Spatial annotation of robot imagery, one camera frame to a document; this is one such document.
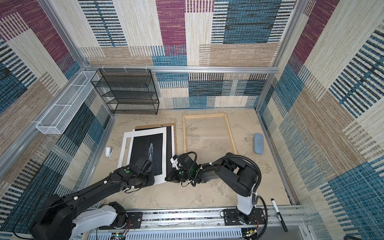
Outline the dark photo print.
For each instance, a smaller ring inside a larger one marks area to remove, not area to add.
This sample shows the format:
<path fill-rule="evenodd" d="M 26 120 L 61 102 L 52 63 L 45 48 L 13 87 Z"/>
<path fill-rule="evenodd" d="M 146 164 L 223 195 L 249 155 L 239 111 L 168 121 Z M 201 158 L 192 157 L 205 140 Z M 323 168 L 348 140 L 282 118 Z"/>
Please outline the dark photo print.
<path fill-rule="evenodd" d="M 163 174 L 163 134 L 146 135 L 133 138 L 130 163 L 134 164 L 140 157 L 151 162 L 150 171 L 155 176 Z"/>

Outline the light wooden picture frame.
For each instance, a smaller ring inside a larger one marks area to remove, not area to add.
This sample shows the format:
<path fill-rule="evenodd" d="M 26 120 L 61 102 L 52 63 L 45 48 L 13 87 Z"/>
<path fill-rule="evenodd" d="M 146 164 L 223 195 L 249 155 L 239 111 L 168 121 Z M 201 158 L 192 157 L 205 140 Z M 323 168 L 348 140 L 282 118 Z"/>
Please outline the light wooden picture frame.
<path fill-rule="evenodd" d="M 206 118 L 223 118 L 226 124 L 227 133 L 229 135 L 232 153 L 237 154 L 236 145 L 234 142 L 233 134 L 230 128 L 229 120 L 226 113 L 214 113 L 214 114 L 201 114 L 201 115 L 183 115 L 183 136 L 184 136 L 184 152 L 188 150 L 187 148 L 187 120 L 189 119 L 206 119 Z"/>

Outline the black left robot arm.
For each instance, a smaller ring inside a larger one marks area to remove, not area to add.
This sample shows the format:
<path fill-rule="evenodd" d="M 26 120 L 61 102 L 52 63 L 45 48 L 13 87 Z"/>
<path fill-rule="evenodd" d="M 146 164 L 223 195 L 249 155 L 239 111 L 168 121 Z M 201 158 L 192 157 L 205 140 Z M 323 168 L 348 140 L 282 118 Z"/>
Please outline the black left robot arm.
<path fill-rule="evenodd" d="M 13 227 L 15 237 L 18 223 L 33 216 L 29 227 L 32 240 L 69 240 L 75 227 L 73 220 L 86 209 L 106 197 L 130 187 L 145 188 L 154 184 L 154 174 L 150 172 L 152 162 L 140 157 L 135 163 L 120 167 L 101 181 L 80 191 L 60 197 L 54 194 L 46 199 L 40 210 L 17 220 Z"/>

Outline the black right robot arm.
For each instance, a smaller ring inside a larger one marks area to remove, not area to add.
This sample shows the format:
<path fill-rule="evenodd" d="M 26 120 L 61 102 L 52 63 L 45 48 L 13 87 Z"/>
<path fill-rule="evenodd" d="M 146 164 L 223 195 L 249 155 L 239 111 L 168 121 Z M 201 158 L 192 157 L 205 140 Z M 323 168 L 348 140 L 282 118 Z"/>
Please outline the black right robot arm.
<path fill-rule="evenodd" d="M 218 160 L 205 164 L 197 163 L 196 152 L 173 156 L 172 170 L 165 177 L 166 182 L 187 183 L 192 187 L 214 179 L 222 180 L 238 197 L 236 218 L 240 224 L 249 225 L 255 219 L 253 210 L 260 198 L 257 189 L 261 184 L 262 173 L 250 158 L 227 153 Z"/>

